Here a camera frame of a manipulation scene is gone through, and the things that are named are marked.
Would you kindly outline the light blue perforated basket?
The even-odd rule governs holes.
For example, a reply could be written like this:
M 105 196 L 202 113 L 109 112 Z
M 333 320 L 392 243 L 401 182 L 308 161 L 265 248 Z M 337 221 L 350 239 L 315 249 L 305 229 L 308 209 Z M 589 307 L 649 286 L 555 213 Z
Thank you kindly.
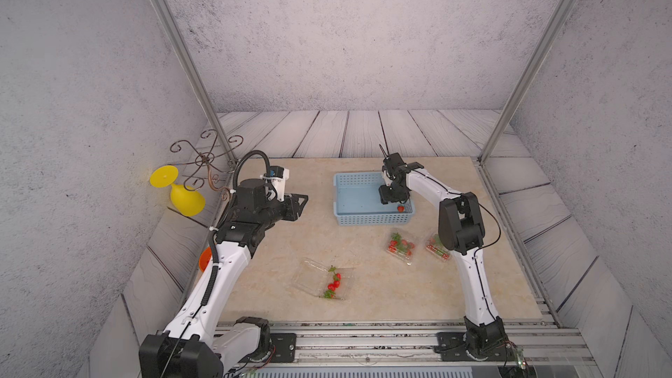
M 379 186 L 383 176 L 377 171 L 336 173 L 334 175 L 334 215 L 340 226 L 404 225 L 416 213 L 414 202 L 383 205 Z M 397 207 L 405 206 L 399 213 Z

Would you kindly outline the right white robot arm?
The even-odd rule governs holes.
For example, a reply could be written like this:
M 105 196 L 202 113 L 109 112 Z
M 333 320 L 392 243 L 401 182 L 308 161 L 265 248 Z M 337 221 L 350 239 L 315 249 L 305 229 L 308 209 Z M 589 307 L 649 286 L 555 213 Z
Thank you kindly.
M 505 350 L 505 331 L 486 276 L 483 250 L 486 236 L 483 208 L 471 192 L 460 192 L 431 175 L 418 162 L 407 163 L 398 153 L 385 154 L 379 187 L 381 203 L 401 203 L 419 194 L 437 209 L 439 241 L 458 266 L 465 297 L 465 351 L 477 362 Z

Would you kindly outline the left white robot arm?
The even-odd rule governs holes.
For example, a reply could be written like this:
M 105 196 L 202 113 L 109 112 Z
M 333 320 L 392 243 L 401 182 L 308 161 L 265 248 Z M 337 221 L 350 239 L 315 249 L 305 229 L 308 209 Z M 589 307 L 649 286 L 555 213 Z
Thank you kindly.
M 239 364 L 272 357 L 271 328 L 264 318 L 242 317 L 225 334 L 215 331 L 266 232 L 282 220 L 298 220 L 309 201 L 305 194 L 281 194 L 281 189 L 270 178 L 250 178 L 234 189 L 209 229 L 211 259 L 197 285 L 164 331 L 147 335 L 140 345 L 143 377 L 222 377 Z

